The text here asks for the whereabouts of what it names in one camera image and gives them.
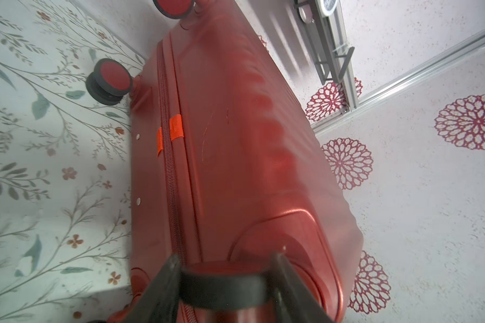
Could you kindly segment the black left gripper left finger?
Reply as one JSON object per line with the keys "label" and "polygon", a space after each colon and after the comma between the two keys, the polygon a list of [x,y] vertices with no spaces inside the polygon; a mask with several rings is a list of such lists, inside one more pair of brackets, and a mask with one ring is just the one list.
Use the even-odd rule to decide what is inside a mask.
{"label": "black left gripper left finger", "polygon": [[181,262],[177,255],[172,255],[166,260],[123,322],[175,323],[179,309],[180,283]]}

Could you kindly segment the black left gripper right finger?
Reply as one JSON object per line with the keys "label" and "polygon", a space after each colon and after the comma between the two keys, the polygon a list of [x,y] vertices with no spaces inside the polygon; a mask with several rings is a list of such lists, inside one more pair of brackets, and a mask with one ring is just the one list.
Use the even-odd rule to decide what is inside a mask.
{"label": "black left gripper right finger", "polygon": [[269,284],[276,322],[334,323],[284,254],[272,254]]}

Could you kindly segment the red ribbed hard-shell suitcase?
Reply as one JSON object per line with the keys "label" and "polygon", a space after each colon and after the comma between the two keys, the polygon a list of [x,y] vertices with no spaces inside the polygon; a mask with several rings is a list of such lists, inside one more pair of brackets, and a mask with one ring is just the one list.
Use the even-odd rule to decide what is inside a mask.
{"label": "red ribbed hard-shell suitcase", "polygon": [[271,256],[284,254],[341,322],[363,235],[291,88],[234,1],[156,1],[177,25],[142,72],[101,59],[86,81],[129,96],[133,298],[172,256],[176,322],[276,322]]}

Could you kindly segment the white alarm clock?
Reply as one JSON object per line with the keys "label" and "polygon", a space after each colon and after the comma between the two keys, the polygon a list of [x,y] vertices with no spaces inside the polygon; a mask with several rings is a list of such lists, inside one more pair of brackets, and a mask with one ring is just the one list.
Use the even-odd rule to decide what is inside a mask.
{"label": "white alarm clock", "polygon": [[323,17],[330,17],[335,13],[339,0],[316,0],[320,14]]}

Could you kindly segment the grey metal wall shelf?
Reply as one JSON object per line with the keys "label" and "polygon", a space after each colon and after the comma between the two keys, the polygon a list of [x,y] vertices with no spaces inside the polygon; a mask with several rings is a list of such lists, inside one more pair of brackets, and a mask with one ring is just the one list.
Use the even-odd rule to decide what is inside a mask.
{"label": "grey metal wall shelf", "polygon": [[315,1],[293,1],[292,9],[321,83],[342,83],[355,48],[343,38],[345,28],[340,2],[330,17],[320,14]]}

